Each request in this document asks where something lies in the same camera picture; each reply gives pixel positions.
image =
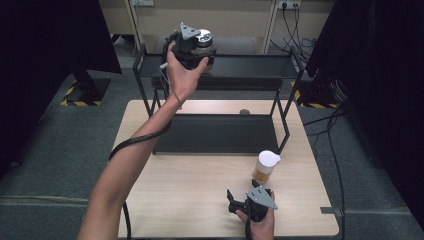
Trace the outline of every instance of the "gray carpet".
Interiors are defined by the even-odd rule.
[[[75,239],[86,201],[107,162],[126,104],[141,98],[128,68],[132,57],[125,55],[132,53],[131,45],[117,44],[116,49],[122,75],[90,72],[94,78],[112,79],[102,104],[60,106],[73,77],[65,79],[22,152],[23,165],[11,168],[0,182],[0,239]],[[143,81],[151,99],[153,92],[148,80]],[[286,83],[283,99],[290,89]],[[192,99],[273,97],[273,93],[266,92],[203,91]],[[297,108],[304,123],[330,116],[334,111]],[[313,134],[324,130],[326,124],[327,121],[322,121],[305,129]],[[344,183],[346,239],[424,239],[423,231],[386,172],[375,168],[368,159],[348,117],[337,118],[331,138]],[[334,208],[340,209],[340,188],[328,137],[321,134],[316,143],[315,136],[309,136],[309,140],[330,201]],[[341,236],[302,239],[341,239]]]

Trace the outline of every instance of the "black stand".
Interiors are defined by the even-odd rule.
[[[76,81],[72,83],[62,104],[64,106],[98,106],[109,86],[109,78],[91,78],[87,70],[73,73]]]
[[[148,54],[142,46],[133,71],[149,116],[161,106],[160,54]],[[294,99],[303,65],[292,48],[289,55],[217,55],[210,71],[201,75],[197,90],[274,91],[269,114],[176,114],[171,129],[159,139],[156,152],[248,153],[270,150],[280,154],[290,136],[286,116]],[[141,77],[148,77],[154,89],[150,106]],[[295,80],[286,106],[279,94],[283,80]],[[278,144],[272,115],[278,109],[285,136]]]

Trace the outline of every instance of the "yellow and black hazard tape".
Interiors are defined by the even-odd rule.
[[[310,107],[310,108],[337,108],[335,103],[304,103],[302,96],[300,94],[299,89],[296,90],[294,94],[294,98],[296,99],[296,103],[300,107]]]
[[[102,101],[83,101],[83,100],[70,100],[69,96],[78,88],[77,81],[72,82],[72,85],[69,87],[68,91],[65,93],[61,106],[78,106],[78,107],[86,107],[86,106],[99,106]]]

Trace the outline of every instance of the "black curtain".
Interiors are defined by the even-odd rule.
[[[309,94],[347,87],[354,125],[424,229],[424,2],[336,1],[306,66]]]
[[[0,179],[75,69],[121,73],[97,0],[0,3]]]

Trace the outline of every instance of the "forearm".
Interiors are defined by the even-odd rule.
[[[132,138],[162,130],[171,121],[178,108],[178,101],[173,97],[168,98],[163,106],[132,135]],[[99,237],[102,234],[116,238],[120,209],[157,140],[158,138],[155,138],[125,147],[110,160],[91,194],[86,217],[81,226],[80,239]],[[95,227],[98,223],[103,224],[99,226],[100,229],[104,229],[101,233],[95,231],[98,229]]]

